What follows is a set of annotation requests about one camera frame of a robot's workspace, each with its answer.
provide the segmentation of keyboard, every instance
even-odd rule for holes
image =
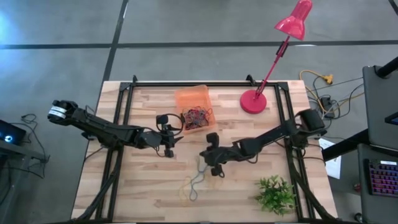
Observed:
[[[369,193],[388,197],[398,197],[397,162],[364,160],[370,186]]]

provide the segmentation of computer monitor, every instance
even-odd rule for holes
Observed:
[[[383,67],[364,67],[371,144],[398,150],[398,57]]]
[[[25,134],[25,130],[0,120],[0,140],[19,145]]]

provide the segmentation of wooden table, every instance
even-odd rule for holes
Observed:
[[[288,81],[294,113],[310,107],[303,81]],[[97,115],[113,120],[120,82],[105,82],[98,103]],[[176,113],[174,91],[178,87],[135,87],[129,124],[155,128],[155,116]],[[197,174],[199,152],[206,149],[206,134],[216,131],[220,145],[230,146],[232,141],[258,136],[280,124],[273,88],[266,88],[267,108],[260,114],[247,114],[239,105],[241,94],[248,87],[210,87],[210,98],[217,120],[217,128],[186,135],[178,142],[174,158],[158,157],[153,149],[139,150],[125,147],[119,180],[118,196],[114,210],[115,222],[275,222],[297,221],[294,211],[277,216],[262,212],[254,200],[259,193],[255,183],[261,177],[279,175],[290,181],[285,149],[277,144],[263,148],[257,164],[229,162],[223,165],[226,177],[212,177],[210,169],[205,180],[195,186],[196,201],[191,202],[181,186]],[[177,120],[170,120],[178,126]],[[100,147],[91,142],[87,154]],[[307,148],[306,156],[322,158],[318,147]],[[72,217],[78,217],[98,193],[103,175],[106,150],[90,157],[83,166]],[[200,165],[205,166],[203,158]],[[306,159],[310,188],[328,210],[337,217],[324,163]],[[183,188],[189,195],[190,186]],[[303,211],[307,217],[305,200],[301,195]],[[108,211],[105,202],[104,216]]]

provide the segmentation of green plant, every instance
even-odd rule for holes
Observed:
[[[283,178],[278,175],[270,178],[262,178],[256,183],[261,193],[256,197],[256,200],[261,205],[261,210],[268,209],[277,215],[284,215],[289,210],[294,208],[294,197],[292,193],[292,185],[288,184]]]

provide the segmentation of yellow cable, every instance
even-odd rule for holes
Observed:
[[[311,74],[314,74],[314,75],[316,75],[316,76],[318,76],[318,77],[323,78],[323,79],[327,82],[327,84],[329,84],[329,85],[332,84],[332,82],[333,82],[333,75],[320,75],[319,73],[314,72],[314,71],[312,71],[312,70],[302,70],[302,71],[300,72],[300,74],[298,75],[298,76],[300,77],[300,80],[303,80],[303,73],[304,73],[304,72],[308,72],[308,73],[311,73]],[[332,111],[327,111],[327,110],[325,110],[324,107],[322,106],[321,101],[319,100],[318,96],[317,96],[316,94],[314,94],[314,92],[313,92],[311,89],[309,89],[308,86],[305,86],[305,88],[315,97],[316,101],[317,101],[318,104],[319,104],[319,107],[322,109],[322,111],[323,111],[324,113],[333,113],[333,112],[335,112],[336,110],[340,109],[341,106],[342,106],[343,104],[345,104],[345,103],[347,103],[347,102],[349,101],[349,99],[344,100],[342,103],[339,104],[339,106],[338,106],[336,109],[334,109],[334,110],[332,110]],[[364,94],[364,93],[360,93],[360,94],[358,94],[358,95],[356,95],[356,96],[353,96],[353,97],[351,97],[351,100],[352,100],[352,99],[355,99],[355,98],[357,98],[357,97],[359,97],[359,96],[361,96],[361,95],[363,95],[363,94]]]

